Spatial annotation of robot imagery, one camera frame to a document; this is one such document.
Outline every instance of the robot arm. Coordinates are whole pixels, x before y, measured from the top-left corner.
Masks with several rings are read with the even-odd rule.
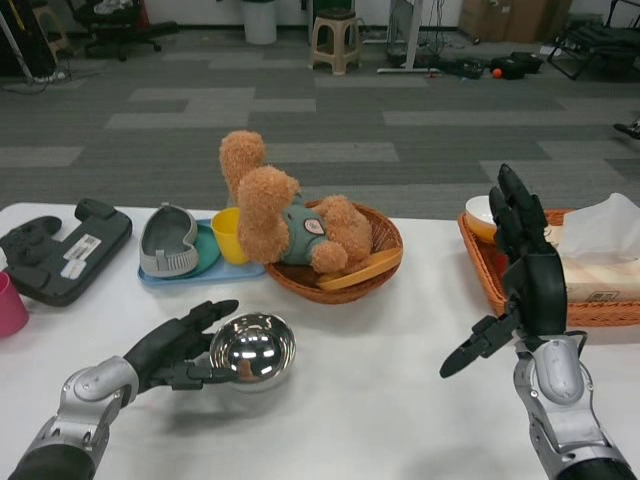
[[[506,313],[487,316],[444,362],[451,376],[478,356],[488,358],[517,339],[514,383],[529,415],[531,442],[553,480],[635,479],[593,411],[594,385],[580,362],[584,332],[566,332],[567,293],[562,263],[547,243],[544,211],[520,179],[503,165],[491,210],[498,248],[509,257],[503,276]],[[582,335],[580,344],[576,335]]]
[[[124,358],[112,357],[74,373],[64,383],[58,413],[40,429],[9,480],[91,480],[109,441],[109,426],[139,393],[168,385],[201,389],[235,378],[227,370],[197,367],[212,335],[202,333],[234,312],[238,302],[206,302],[160,325]]]

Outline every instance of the beige stool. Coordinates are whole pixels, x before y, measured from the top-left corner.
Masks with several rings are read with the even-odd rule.
[[[332,33],[328,43],[324,45],[318,45],[318,34],[321,27],[328,27]],[[349,27],[353,31],[351,37],[353,45],[345,45]],[[334,75],[344,75],[348,63],[356,63],[360,66],[360,45],[355,11],[344,8],[322,10],[318,12],[316,23],[313,26],[309,68],[313,69],[317,62],[325,62],[331,65]]]
[[[60,38],[55,42],[49,43],[49,50],[51,50],[51,54],[58,61],[58,52],[60,50],[71,50],[71,42],[69,42],[69,37],[67,37],[67,33],[60,23],[60,19],[55,14],[55,12],[51,9],[49,4],[45,0],[35,0],[31,2],[31,8],[33,9],[33,14],[36,16],[38,20],[38,24],[40,25],[40,30],[42,30],[42,34],[44,38],[47,38],[47,32],[42,28],[42,18],[49,17],[53,21],[54,25],[58,29],[58,33],[60,34]]]

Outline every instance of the green plate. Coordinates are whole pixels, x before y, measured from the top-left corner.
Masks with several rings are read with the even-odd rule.
[[[198,237],[196,238],[196,250],[200,255],[200,261],[198,266],[191,270],[189,273],[180,275],[173,278],[191,278],[197,277],[203,272],[209,270],[220,258],[220,247],[216,241],[216,237],[213,235],[210,225],[203,225],[198,221]]]

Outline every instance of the floor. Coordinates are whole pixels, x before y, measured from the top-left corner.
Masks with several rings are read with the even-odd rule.
[[[447,38],[450,55],[538,48]],[[546,207],[612,192],[640,203],[640,142],[611,127],[640,115],[637,78],[572,82],[550,66],[519,81],[377,75],[374,45],[360,69],[334,77],[307,68],[301,31],[269,47],[241,31],[161,41],[162,53],[136,47],[125,63],[74,58],[73,80],[37,95],[0,92],[0,208],[85,196],[222,208],[217,151],[234,129],[262,133],[269,161],[306,198],[343,193],[390,216],[453,219],[503,162]]]

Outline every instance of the black gamepad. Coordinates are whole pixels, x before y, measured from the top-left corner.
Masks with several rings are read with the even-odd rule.
[[[0,238],[7,263],[33,266],[40,263],[60,242],[51,238],[62,227],[57,217],[40,217],[11,230]]]
[[[0,238],[4,270],[18,291],[47,305],[76,300],[131,237],[129,217],[110,205],[84,199],[75,216],[82,224],[63,241],[52,238],[62,222],[40,217]]]

